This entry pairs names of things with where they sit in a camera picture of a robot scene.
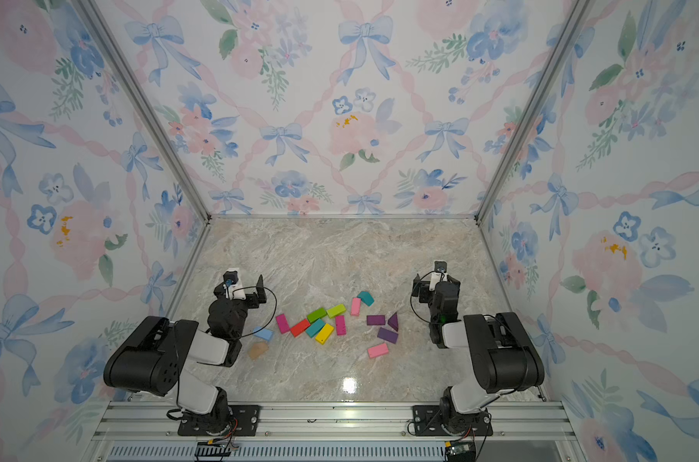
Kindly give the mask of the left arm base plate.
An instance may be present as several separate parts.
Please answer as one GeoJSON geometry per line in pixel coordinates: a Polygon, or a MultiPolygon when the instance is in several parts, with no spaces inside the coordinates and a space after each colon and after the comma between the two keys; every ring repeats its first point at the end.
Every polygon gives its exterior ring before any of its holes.
{"type": "Polygon", "coordinates": [[[177,435],[208,438],[253,437],[257,434],[261,411],[262,407],[256,404],[230,405],[224,423],[215,423],[211,417],[186,414],[180,420],[177,435]]]}

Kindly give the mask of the yellow block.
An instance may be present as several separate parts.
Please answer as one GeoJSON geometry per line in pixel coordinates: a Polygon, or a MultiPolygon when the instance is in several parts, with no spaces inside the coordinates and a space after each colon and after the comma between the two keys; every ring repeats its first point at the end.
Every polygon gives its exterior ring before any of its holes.
{"type": "Polygon", "coordinates": [[[314,339],[321,345],[324,345],[330,336],[334,333],[335,327],[326,323],[322,329],[316,334],[314,339]]]}

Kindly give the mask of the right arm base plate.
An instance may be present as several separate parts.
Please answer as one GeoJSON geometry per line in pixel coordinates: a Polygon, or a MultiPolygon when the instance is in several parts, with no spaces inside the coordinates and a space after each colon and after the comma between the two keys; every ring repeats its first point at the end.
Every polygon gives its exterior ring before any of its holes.
{"type": "Polygon", "coordinates": [[[474,414],[451,413],[446,417],[439,405],[414,405],[412,407],[413,433],[415,436],[449,436],[458,438],[467,431],[469,437],[492,436],[491,415],[488,412],[474,414]]]}

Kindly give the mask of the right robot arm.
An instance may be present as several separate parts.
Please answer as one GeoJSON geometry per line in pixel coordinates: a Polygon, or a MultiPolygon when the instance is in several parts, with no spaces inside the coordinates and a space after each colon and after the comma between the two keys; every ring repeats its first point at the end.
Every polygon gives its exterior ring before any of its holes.
{"type": "Polygon", "coordinates": [[[545,366],[518,315],[460,315],[461,282],[443,267],[417,275],[409,303],[428,307],[424,321],[432,344],[441,350],[465,350],[472,373],[449,386],[432,421],[451,435],[480,434],[490,428],[487,407],[514,393],[540,387],[545,366]]]}

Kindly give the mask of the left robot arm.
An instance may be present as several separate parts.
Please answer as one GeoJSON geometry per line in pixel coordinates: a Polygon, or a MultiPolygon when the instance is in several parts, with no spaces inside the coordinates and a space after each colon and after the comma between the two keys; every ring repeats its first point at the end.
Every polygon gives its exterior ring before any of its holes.
{"type": "Polygon", "coordinates": [[[224,389],[188,372],[187,363],[233,367],[249,336],[249,312],[266,304],[272,294],[263,277],[243,287],[236,269],[226,271],[214,289],[207,329],[200,329],[198,321],[145,318],[108,360],[105,384],[170,400],[174,408],[166,417],[179,424],[180,436],[254,436],[260,406],[231,404],[224,389]]]}

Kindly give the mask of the red block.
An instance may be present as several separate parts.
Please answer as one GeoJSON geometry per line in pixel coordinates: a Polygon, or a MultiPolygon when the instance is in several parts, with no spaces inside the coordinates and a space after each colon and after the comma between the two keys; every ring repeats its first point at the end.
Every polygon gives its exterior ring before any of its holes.
{"type": "Polygon", "coordinates": [[[293,337],[297,338],[302,333],[304,333],[310,326],[311,326],[310,321],[308,321],[307,319],[303,319],[291,328],[291,330],[290,330],[291,335],[293,335],[293,337]]]}

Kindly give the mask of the lime green block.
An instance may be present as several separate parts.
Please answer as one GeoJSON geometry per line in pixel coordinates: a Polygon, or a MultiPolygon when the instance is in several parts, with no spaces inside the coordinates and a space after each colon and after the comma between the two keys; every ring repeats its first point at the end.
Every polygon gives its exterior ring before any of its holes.
{"type": "Polygon", "coordinates": [[[347,312],[347,308],[345,307],[345,304],[338,304],[332,308],[330,308],[327,311],[327,315],[329,319],[334,319],[338,316],[343,316],[347,312]]]}

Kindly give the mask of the magenta block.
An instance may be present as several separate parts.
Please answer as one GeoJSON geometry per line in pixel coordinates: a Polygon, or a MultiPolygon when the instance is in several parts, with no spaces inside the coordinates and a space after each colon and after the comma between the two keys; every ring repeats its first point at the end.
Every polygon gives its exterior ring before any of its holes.
{"type": "Polygon", "coordinates": [[[278,315],[275,320],[281,334],[286,334],[291,331],[291,325],[284,314],[278,315]]]}
{"type": "Polygon", "coordinates": [[[345,324],[345,316],[344,315],[338,315],[335,318],[335,327],[336,327],[336,332],[337,332],[338,336],[347,335],[347,325],[345,324]]]}

